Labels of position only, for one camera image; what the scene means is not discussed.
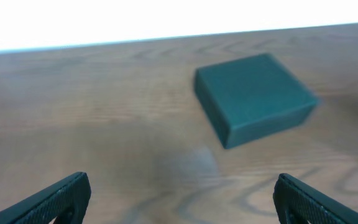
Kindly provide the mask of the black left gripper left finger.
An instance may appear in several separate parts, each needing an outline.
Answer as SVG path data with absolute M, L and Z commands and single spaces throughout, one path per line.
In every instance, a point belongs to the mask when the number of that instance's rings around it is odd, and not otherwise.
M 82 223 L 91 197 L 85 172 L 75 172 L 0 211 L 0 223 Z

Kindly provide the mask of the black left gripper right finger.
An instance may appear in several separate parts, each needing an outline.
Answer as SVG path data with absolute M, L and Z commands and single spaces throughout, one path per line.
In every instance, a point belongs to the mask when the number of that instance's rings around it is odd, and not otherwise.
M 358 224 L 358 213 L 297 178 L 282 173 L 273 202 L 281 224 Z

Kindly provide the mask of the dark green box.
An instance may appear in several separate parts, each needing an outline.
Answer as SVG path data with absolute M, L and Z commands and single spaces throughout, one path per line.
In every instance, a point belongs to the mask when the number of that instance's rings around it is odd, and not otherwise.
M 270 54 L 197 68 L 194 91 L 225 149 L 299 126 L 319 102 Z

